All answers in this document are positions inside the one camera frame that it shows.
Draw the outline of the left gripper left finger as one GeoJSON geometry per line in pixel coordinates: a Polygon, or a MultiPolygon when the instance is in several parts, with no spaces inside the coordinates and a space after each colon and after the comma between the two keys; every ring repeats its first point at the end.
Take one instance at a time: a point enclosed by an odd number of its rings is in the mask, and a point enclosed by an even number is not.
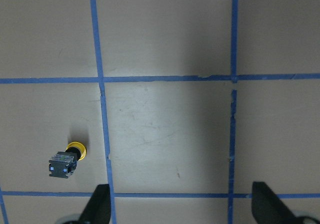
{"type": "Polygon", "coordinates": [[[109,184],[97,185],[77,224],[109,224],[111,194],[109,184]]]}

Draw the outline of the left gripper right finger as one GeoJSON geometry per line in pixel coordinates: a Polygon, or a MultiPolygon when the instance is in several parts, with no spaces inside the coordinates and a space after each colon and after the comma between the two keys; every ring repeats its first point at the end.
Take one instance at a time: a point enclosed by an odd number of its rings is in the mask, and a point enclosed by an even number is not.
{"type": "Polygon", "coordinates": [[[257,224],[301,224],[265,182],[253,182],[251,212],[257,224]]]}

